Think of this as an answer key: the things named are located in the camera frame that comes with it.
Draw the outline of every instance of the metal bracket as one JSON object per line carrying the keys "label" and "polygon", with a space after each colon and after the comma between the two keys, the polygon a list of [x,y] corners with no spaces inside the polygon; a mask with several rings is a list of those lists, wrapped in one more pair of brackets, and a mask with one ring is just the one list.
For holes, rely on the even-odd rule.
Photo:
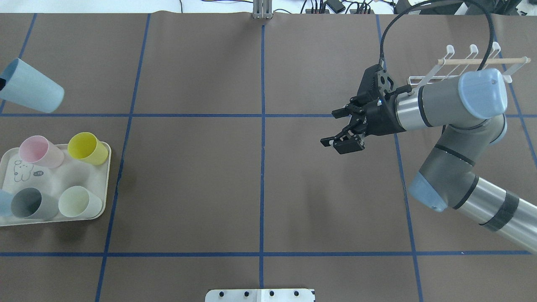
{"label": "metal bracket", "polygon": [[254,19],[272,19],[272,0],[253,0]]}
{"label": "metal bracket", "polygon": [[205,302],[315,302],[315,290],[310,289],[244,289],[211,290]]}

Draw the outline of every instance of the blue tape line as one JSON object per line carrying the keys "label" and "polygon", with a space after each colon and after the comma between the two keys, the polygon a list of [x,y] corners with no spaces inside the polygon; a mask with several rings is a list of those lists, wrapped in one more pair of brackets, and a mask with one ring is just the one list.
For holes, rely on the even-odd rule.
{"label": "blue tape line", "polygon": [[260,118],[261,114],[203,114],[203,113],[135,113],[133,117],[180,117],[180,118]]}
{"label": "blue tape line", "polygon": [[[261,118],[256,113],[0,113],[1,117]],[[332,118],[331,114],[265,114],[265,118]]]}
{"label": "blue tape line", "polygon": [[2,113],[2,117],[7,118],[20,118],[20,117],[59,117],[59,118],[72,118],[72,117],[96,117],[96,118],[109,118],[109,117],[129,117],[128,113]]}
{"label": "blue tape line", "polygon": [[[36,18],[37,18],[37,14],[35,13],[33,18],[32,18],[32,22],[30,22],[30,27],[28,28],[28,32],[26,33],[26,37],[24,38],[23,46],[20,49],[20,53],[19,53],[19,56],[18,56],[19,59],[23,58],[24,50],[26,49],[26,44],[28,44],[28,40],[30,39],[30,34],[32,33],[33,25],[35,24],[35,19]],[[5,100],[3,99],[2,103],[0,104],[0,114],[2,114],[2,111],[4,111],[4,106],[5,106]]]}
{"label": "blue tape line", "polygon": [[102,257],[104,253],[0,252],[0,257]]}
{"label": "blue tape line", "polygon": [[127,143],[129,140],[129,134],[130,134],[130,126],[132,124],[133,119],[133,112],[134,112],[134,106],[136,105],[136,93],[138,91],[138,83],[140,80],[140,73],[142,71],[142,64],[143,64],[143,54],[146,48],[146,41],[147,41],[147,33],[149,31],[149,23],[151,21],[151,14],[147,14],[147,21],[146,21],[146,29],[143,34],[143,42],[142,42],[142,49],[140,51],[140,60],[138,62],[138,71],[136,72],[136,81],[134,82],[134,91],[133,91],[133,98],[130,104],[130,116],[129,121],[127,123],[127,129],[125,131],[125,140],[123,142],[123,150],[121,151],[121,161],[119,163],[119,171],[118,171],[118,179],[115,183],[115,193],[114,193],[114,201],[112,203],[112,211],[110,213],[110,221],[108,222],[108,231],[106,233],[106,243],[104,247],[104,255],[103,255],[103,262],[101,264],[101,271],[99,274],[99,283],[97,285],[97,293],[95,295],[95,301],[98,302],[100,299],[100,292],[103,287],[103,279],[104,279],[104,272],[106,268],[106,259],[108,254],[108,249],[110,247],[110,238],[112,235],[112,227],[114,225],[114,216],[115,216],[115,208],[118,202],[118,191],[119,191],[119,183],[121,181],[122,173],[123,173],[123,166],[125,162],[125,150],[127,149]]}
{"label": "blue tape line", "polygon": [[266,114],[268,118],[333,118],[331,114]]}
{"label": "blue tape line", "polygon": [[412,256],[410,251],[274,251],[265,252],[265,257],[370,257],[370,256]]}
{"label": "blue tape line", "polygon": [[417,251],[418,256],[531,255],[525,250]]}
{"label": "blue tape line", "polygon": [[259,288],[264,287],[265,249],[265,25],[261,26],[261,175],[259,189]]}
{"label": "blue tape line", "polygon": [[379,18],[379,15],[375,15],[375,18],[376,18],[376,31],[378,32],[379,34],[379,45],[380,45],[380,40],[382,39],[382,31],[381,31],[381,27],[380,27],[380,18]]}
{"label": "blue tape line", "polygon": [[108,253],[108,257],[259,257],[259,253]]}
{"label": "blue tape line", "polygon": [[[496,41],[496,42],[498,41],[498,38],[496,37],[496,32],[494,33],[494,41]],[[502,55],[501,51],[498,53],[498,56],[501,59],[503,59],[503,55]],[[507,68],[505,68],[505,64],[502,64],[502,68],[503,68],[504,71],[507,70]],[[524,121],[524,116],[522,115],[522,110],[520,109],[520,104],[518,103],[517,95],[514,93],[514,88],[513,88],[512,83],[509,83],[509,90],[511,91],[511,95],[513,96],[514,105],[517,108],[518,117],[520,118],[520,123],[522,124],[522,129],[524,130],[524,135],[526,136],[526,141],[528,142],[529,151],[532,154],[533,164],[537,168],[537,156],[535,155],[535,149],[533,148],[532,139],[529,137],[528,129],[526,127],[526,122]]]}
{"label": "blue tape line", "polygon": [[407,184],[404,179],[403,160],[401,158],[401,149],[399,148],[399,138],[397,137],[397,133],[394,134],[394,139],[395,139],[395,150],[397,151],[397,161],[399,164],[399,175],[401,177],[401,183],[403,185],[404,204],[405,204],[405,208],[407,211],[407,225],[408,225],[408,232],[410,236],[410,247],[412,249],[412,259],[414,261],[414,272],[416,274],[416,285],[418,286],[418,297],[419,297],[419,301],[423,302],[422,282],[421,282],[421,278],[419,275],[418,257],[416,254],[416,244],[414,241],[414,231],[412,230],[412,218],[410,216],[410,206],[408,204]]}
{"label": "blue tape line", "polygon": [[[103,257],[105,253],[80,252],[0,252],[0,257]],[[238,252],[118,252],[107,253],[107,257],[259,257],[256,251]],[[411,251],[268,251],[263,257],[371,257],[371,256],[412,256]],[[472,256],[472,255],[531,255],[525,250],[448,250],[448,251],[417,251],[417,256]]]}

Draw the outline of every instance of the cartoon drawing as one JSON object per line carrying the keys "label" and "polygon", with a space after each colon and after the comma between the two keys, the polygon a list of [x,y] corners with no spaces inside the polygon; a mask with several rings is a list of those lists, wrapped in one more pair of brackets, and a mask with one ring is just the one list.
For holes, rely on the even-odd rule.
{"label": "cartoon drawing", "polygon": [[27,181],[32,175],[33,164],[23,161],[15,161],[15,167],[13,168],[15,174],[15,182]]}

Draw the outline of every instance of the pink cup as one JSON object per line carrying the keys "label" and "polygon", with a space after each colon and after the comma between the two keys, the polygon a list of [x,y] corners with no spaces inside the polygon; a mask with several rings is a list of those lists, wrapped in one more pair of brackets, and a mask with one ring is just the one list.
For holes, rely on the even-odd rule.
{"label": "pink cup", "polygon": [[46,168],[56,168],[65,157],[62,150],[40,135],[27,138],[19,148],[20,159]]}

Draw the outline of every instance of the light blue joint cap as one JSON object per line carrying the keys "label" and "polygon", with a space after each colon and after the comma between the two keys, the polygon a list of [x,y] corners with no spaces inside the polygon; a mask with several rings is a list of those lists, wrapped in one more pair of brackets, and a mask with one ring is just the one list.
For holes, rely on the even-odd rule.
{"label": "light blue joint cap", "polygon": [[459,97],[466,110],[478,119],[489,119],[507,109],[505,83],[502,73],[495,68],[461,75]]}
{"label": "light blue joint cap", "polygon": [[437,212],[447,208],[446,202],[420,172],[416,174],[408,190],[419,202]]}

